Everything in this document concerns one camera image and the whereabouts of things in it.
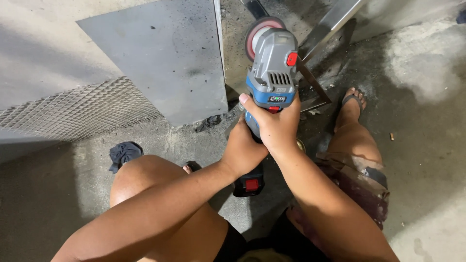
hand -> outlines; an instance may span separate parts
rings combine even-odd
[[[259,124],[260,138],[273,157],[277,153],[298,148],[296,132],[301,111],[298,93],[289,107],[276,114],[257,106],[254,99],[247,94],[240,95],[240,102],[256,119]]]
[[[225,164],[237,179],[253,170],[267,155],[267,148],[253,140],[243,114],[231,130],[219,162]]]

forearm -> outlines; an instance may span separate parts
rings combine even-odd
[[[303,152],[272,154],[290,190],[334,259],[397,258],[372,219]]]
[[[76,231],[52,261],[67,261],[69,257],[77,261],[137,260],[231,184],[235,177],[228,170],[217,162],[141,192]]]

dirty shorts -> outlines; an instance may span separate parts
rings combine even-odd
[[[315,163],[324,174],[366,211],[382,230],[383,222],[387,219],[390,195],[387,178],[381,172],[384,165],[346,153],[319,152],[316,156],[318,161]],[[304,234],[322,249],[301,208],[297,203],[292,204],[291,208]]]

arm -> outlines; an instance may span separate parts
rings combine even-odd
[[[264,145],[253,141],[244,118],[240,119],[219,162],[112,207],[71,235],[52,262],[142,258],[154,245],[173,235],[215,193],[251,171],[267,154]]]
[[[329,255],[336,261],[398,261],[369,215],[297,147],[298,95],[277,114],[257,107],[244,94],[240,101],[257,120],[264,145]]]

red button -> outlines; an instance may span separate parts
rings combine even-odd
[[[298,53],[291,53],[288,55],[287,65],[294,66],[296,64],[296,59],[298,58]]]
[[[259,181],[257,179],[246,180],[246,192],[256,191],[259,188]]]
[[[272,114],[275,114],[275,113],[278,112],[278,110],[280,110],[280,106],[271,106],[271,107],[268,108],[267,111],[269,111]]]

